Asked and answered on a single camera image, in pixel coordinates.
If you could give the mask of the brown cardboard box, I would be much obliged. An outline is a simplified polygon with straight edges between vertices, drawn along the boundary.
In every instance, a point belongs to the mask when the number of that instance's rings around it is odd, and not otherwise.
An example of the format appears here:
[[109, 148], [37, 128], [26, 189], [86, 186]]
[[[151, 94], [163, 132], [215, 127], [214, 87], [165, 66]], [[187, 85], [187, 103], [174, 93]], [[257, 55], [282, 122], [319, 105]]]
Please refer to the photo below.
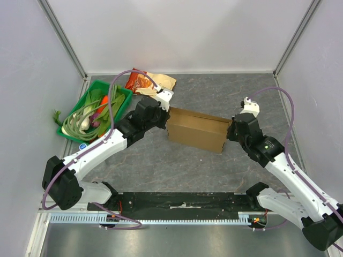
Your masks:
[[172, 142], [222, 153], [232, 121], [179, 108], [170, 109], [168, 139]]

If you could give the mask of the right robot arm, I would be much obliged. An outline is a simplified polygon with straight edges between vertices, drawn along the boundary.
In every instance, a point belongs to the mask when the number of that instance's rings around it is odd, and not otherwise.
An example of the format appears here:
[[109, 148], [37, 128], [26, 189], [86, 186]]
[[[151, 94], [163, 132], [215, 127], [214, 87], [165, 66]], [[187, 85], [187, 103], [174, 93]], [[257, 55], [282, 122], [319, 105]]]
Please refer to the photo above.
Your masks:
[[259, 182], [247, 190], [245, 204], [250, 210], [263, 208], [277, 213], [296, 225], [320, 251], [342, 237], [342, 204], [318, 187], [277, 139], [263, 135], [253, 114], [233, 116], [227, 138], [238, 142], [253, 161], [276, 176], [296, 197], [293, 201]]

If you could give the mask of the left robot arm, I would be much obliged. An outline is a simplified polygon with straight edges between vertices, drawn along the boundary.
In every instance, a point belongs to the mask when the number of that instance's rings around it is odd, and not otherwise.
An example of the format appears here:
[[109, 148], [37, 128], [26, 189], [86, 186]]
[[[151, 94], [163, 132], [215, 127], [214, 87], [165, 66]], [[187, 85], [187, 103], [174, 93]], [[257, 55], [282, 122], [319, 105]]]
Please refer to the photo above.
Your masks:
[[165, 129], [169, 110], [169, 100], [144, 97], [135, 110], [100, 139], [64, 159], [51, 157], [42, 181], [44, 197], [51, 197], [54, 206], [61, 210], [68, 210], [77, 203], [91, 202], [99, 203], [105, 210], [116, 208], [118, 198], [108, 183], [87, 183], [83, 178], [107, 158], [142, 139], [148, 130], [154, 127]]

